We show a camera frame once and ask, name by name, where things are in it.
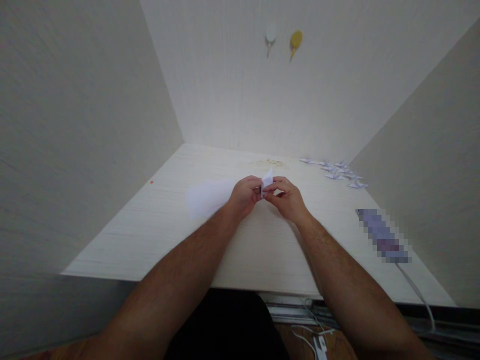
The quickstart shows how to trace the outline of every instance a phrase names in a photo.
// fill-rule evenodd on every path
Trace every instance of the white wall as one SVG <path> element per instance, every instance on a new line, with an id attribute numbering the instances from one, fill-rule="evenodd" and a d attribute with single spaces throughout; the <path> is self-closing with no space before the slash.
<path id="1" fill-rule="evenodd" d="M 137 1 L 0 5 L 0 357 L 101 329 L 133 283 L 59 274 L 181 146 Z"/>
<path id="2" fill-rule="evenodd" d="M 349 161 L 480 17 L 477 0 L 140 2 L 185 142 Z"/>
<path id="3" fill-rule="evenodd" d="M 433 275 L 480 309 L 480 20 L 351 166 Z"/>

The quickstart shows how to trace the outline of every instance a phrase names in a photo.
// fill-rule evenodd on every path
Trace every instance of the floor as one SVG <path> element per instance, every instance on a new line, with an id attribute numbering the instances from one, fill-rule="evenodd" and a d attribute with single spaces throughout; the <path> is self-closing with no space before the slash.
<path id="1" fill-rule="evenodd" d="M 283 339 L 288 354 L 292 360 L 315 360 L 312 349 L 304 341 L 295 337 L 289 324 L 276 324 L 275 326 L 280 332 L 281 338 Z M 308 328 L 316 332 L 321 331 L 321 329 L 316 326 L 308 326 Z M 312 333 L 308 330 L 296 328 L 295 332 L 312 342 Z M 328 352 L 326 353 L 328 360 L 357 359 L 352 346 L 341 331 L 326 334 L 325 339 L 328 348 Z M 88 342 L 88 339 L 75 342 L 70 345 L 25 357 L 22 360 L 78 360 Z"/>

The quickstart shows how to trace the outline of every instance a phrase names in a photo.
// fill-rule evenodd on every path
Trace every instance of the white paper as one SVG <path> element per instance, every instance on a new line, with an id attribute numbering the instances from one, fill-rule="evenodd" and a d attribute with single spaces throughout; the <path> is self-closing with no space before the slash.
<path id="1" fill-rule="evenodd" d="M 208 180 L 191 187 L 186 204 L 191 220 L 209 218 L 227 203 L 236 185 L 233 179 Z"/>
<path id="2" fill-rule="evenodd" d="M 325 171 L 328 171 L 328 172 L 335 172 L 335 171 L 339 170 L 338 167 L 335 167 L 335 166 L 333 166 L 333 165 L 331 165 L 331 164 L 329 164 L 329 165 L 327 165 L 327 166 L 324 166 L 324 167 L 322 167 L 321 169 L 322 169 L 322 170 L 325 170 Z"/>
<path id="3" fill-rule="evenodd" d="M 331 172 L 325 175 L 326 178 L 332 179 L 332 180 L 345 180 L 346 177 L 341 175 L 338 172 Z"/>
<path id="4" fill-rule="evenodd" d="M 336 167 L 342 168 L 342 169 L 348 169 L 349 165 L 347 164 L 346 161 L 338 162 L 335 164 Z"/>
<path id="5" fill-rule="evenodd" d="M 274 168 L 271 167 L 270 171 L 261 180 L 261 198 L 264 198 L 264 188 L 274 183 Z"/>
<path id="6" fill-rule="evenodd" d="M 355 181 L 359 179 L 363 179 L 363 177 L 358 176 L 356 173 L 354 173 L 352 170 L 347 171 L 345 174 L 346 177 L 348 177 L 350 180 Z"/>
<path id="7" fill-rule="evenodd" d="M 312 159 L 309 159 L 309 158 L 300 159 L 300 161 L 302 163 L 306 163 L 306 164 L 309 164 L 309 165 L 322 165 L 322 162 L 313 161 Z"/>
<path id="8" fill-rule="evenodd" d="M 354 182 L 349 183 L 347 186 L 349 188 L 353 188 L 353 189 L 363 189 L 363 188 L 366 188 L 368 185 L 363 184 L 363 183 L 359 182 L 358 180 L 355 180 Z"/>

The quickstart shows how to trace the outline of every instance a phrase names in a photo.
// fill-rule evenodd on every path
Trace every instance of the forearm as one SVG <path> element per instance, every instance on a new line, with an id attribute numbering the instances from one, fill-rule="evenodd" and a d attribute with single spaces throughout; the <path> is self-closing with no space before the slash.
<path id="1" fill-rule="evenodd" d="M 209 290 L 240 221 L 224 206 L 167 254 L 125 301 L 102 334 L 105 341 L 123 338 L 145 358 L 164 355 Z"/>
<path id="2" fill-rule="evenodd" d="M 430 356 L 393 301 L 313 217 L 297 224 L 319 290 L 360 353 Z"/>

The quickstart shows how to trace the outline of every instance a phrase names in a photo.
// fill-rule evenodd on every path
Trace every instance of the white desk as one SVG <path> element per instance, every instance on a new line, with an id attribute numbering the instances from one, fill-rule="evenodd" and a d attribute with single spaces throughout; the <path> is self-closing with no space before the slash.
<path id="1" fill-rule="evenodd" d="M 207 180 L 262 177 L 273 167 L 298 186 L 311 213 L 399 303 L 421 304 L 393 264 L 378 258 L 355 209 L 378 208 L 367 191 L 330 180 L 318 165 L 298 159 L 184 144 L 62 273 L 140 281 L 205 219 L 191 221 L 187 190 Z M 403 266 L 432 305 L 455 306 L 450 296 L 410 251 Z M 266 201 L 240 225 L 213 281 L 218 288 L 246 289 L 319 298 L 296 233 Z"/>

